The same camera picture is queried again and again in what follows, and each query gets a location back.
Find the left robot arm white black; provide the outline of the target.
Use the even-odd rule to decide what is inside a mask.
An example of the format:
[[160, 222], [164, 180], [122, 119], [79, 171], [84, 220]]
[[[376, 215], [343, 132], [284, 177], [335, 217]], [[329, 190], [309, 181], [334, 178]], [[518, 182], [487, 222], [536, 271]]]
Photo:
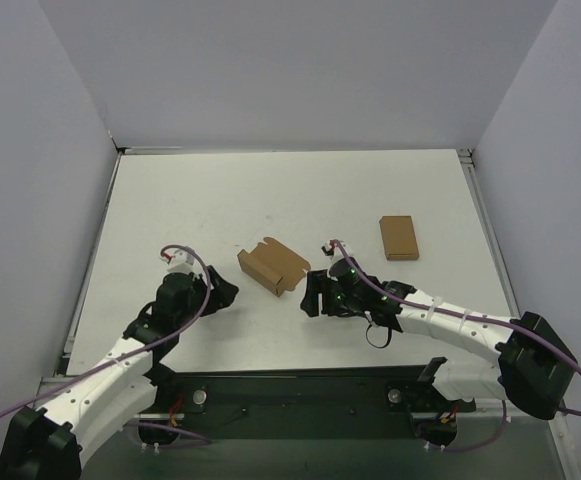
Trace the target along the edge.
[[169, 273], [106, 356], [36, 409], [11, 419], [0, 479], [78, 479], [94, 453], [136, 414], [163, 411], [175, 387], [162, 359], [197, 319], [231, 306], [239, 292], [213, 267]]

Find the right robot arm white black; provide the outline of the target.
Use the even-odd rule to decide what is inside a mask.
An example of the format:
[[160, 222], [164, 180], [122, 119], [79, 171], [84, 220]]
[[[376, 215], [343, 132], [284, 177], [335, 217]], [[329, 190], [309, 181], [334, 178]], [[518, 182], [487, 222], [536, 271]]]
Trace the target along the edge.
[[364, 281], [351, 267], [337, 276], [309, 272], [300, 307], [310, 317], [361, 317], [372, 326], [427, 336], [488, 362], [480, 372], [450, 364], [439, 368], [433, 386], [447, 400], [508, 399], [530, 416], [551, 420], [574, 376], [572, 353], [536, 313], [478, 315], [409, 284]]

